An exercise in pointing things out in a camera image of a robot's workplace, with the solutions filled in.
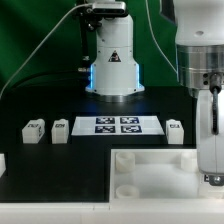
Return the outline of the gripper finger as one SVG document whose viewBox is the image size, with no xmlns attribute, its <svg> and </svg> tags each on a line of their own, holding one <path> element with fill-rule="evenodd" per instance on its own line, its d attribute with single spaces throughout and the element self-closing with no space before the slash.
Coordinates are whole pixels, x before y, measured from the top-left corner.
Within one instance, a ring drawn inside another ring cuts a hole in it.
<svg viewBox="0 0 224 224">
<path fill-rule="evenodd" d="M 209 184 L 211 186 L 224 186 L 224 176 L 209 176 Z"/>
</svg>

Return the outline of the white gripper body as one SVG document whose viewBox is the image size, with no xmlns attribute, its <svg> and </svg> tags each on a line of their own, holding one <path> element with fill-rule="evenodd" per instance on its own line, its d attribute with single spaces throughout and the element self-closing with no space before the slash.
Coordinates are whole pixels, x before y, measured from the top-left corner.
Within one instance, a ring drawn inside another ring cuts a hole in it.
<svg viewBox="0 0 224 224">
<path fill-rule="evenodd" d="M 218 134 L 212 132 L 212 94 L 200 90 L 196 109 L 196 148 L 199 171 L 224 176 L 224 90 L 218 94 Z"/>
</svg>

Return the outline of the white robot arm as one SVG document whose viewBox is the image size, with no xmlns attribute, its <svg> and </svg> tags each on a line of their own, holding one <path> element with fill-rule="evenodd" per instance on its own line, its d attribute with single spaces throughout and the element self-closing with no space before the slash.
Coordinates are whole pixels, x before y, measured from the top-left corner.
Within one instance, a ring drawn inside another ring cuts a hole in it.
<svg viewBox="0 0 224 224">
<path fill-rule="evenodd" d="M 178 82 L 197 99 L 198 169 L 224 186 L 224 0 L 160 0 L 160 13 L 177 26 Z"/>
</svg>

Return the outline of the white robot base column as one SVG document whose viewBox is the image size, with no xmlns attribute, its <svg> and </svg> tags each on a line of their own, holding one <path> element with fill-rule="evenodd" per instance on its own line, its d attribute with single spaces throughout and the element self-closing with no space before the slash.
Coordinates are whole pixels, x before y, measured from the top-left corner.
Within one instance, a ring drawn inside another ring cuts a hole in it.
<svg viewBox="0 0 224 224">
<path fill-rule="evenodd" d="M 97 56 L 85 90 L 106 102 L 124 102 L 145 90 L 133 57 L 133 19 L 102 19 L 97 29 Z"/>
</svg>

